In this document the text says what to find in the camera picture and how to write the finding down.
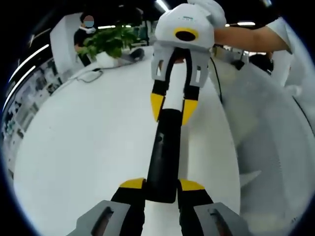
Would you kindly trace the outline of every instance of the yellow plastic part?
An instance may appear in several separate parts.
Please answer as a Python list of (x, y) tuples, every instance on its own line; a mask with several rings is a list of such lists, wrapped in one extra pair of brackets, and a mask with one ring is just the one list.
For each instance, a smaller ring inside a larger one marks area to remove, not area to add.
[(190, 181), (190, 180), (186, 180), (186, 179), (180, 179), (180, 182), (181, 182), (183, 191), (193, 191), (193, 190), (205, 189), (204, 186), (202, 186), (201, 184), (194, 182), (194, 181)]
[(185, 99), (182, 125), (187, 124), (189, 118), (196, 109), (197, 105), (198, 101)]
[(163, 99), (164, 96), (156, 93), (151, 93), (151, 106), (153, 110), (153, 116), (156, 121), (158, 120), (158, 115), (161, 110)]
[(174, 29), (174, 35), (176, 36), (177, 32), (180, 31), (185, 31), (185, 32), (189, 32), (192, 33), (195, 36), (195, 40), (199, 37), (199, 33), (198, 31), (196, 31), (195, 29), (191, 29), (191, 28), (184, 28), (184, 27), (178, 27)]
[(127, 180), (126, 182), (122, 183), (119, 187), (120, 188), (142, 188), (144, 178), (135, 178), (131, 180)]

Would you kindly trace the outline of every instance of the green leaves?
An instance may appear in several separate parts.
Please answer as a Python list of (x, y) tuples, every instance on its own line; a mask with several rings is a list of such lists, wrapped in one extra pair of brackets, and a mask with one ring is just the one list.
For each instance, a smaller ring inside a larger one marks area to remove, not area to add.
[(84, 47), (79, 54), (88, 54), (92, 59), (101, 52), (106, 52), (113, 58), (122, 55), (123, 48), (131, 48), (132, 43), (137, 41), (137, 36), (130, 28), (117, 26), (115, 28), (98, 30), (92, 37), (84, 40)]

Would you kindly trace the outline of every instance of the potted plant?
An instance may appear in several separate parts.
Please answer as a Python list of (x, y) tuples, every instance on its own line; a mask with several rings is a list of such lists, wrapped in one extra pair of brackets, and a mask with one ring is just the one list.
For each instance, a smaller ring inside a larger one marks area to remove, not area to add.
[(118, 58), (122, 56), (123, 49), (131, 49), (137, 36), (131, 28), (116, 26), (115, 28), (100, 29), (92, 37), (87, 38), (79, 54), (89, 55), (103, 68), (118, 65)]

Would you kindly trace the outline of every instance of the white planter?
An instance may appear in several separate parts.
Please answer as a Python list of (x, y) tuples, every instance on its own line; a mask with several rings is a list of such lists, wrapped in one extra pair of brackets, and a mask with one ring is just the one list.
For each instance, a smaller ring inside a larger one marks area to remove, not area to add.
[(113, 68), (119, 66), (118, 60), (112, 58), (106, 52), (97, 54), (96, 61), (101, 68)]

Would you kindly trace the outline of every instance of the white desk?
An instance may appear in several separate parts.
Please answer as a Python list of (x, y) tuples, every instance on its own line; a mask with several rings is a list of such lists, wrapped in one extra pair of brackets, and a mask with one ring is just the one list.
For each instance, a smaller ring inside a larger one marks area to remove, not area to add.
[[(73, 81), (40, 108), (20, 145), (14, 187), (45, 236), (70, 233), (79, 216), (119, 185), (147, 177), (156, 132), (147, 60), (105, 70), (90, 84)], [(211, 80), (183, 127), (180, 177), (203, 184), (215, 202), (240, 211), (236, 152)], [(176, 204), (146, 203), (146, 235), (182, 235)]]

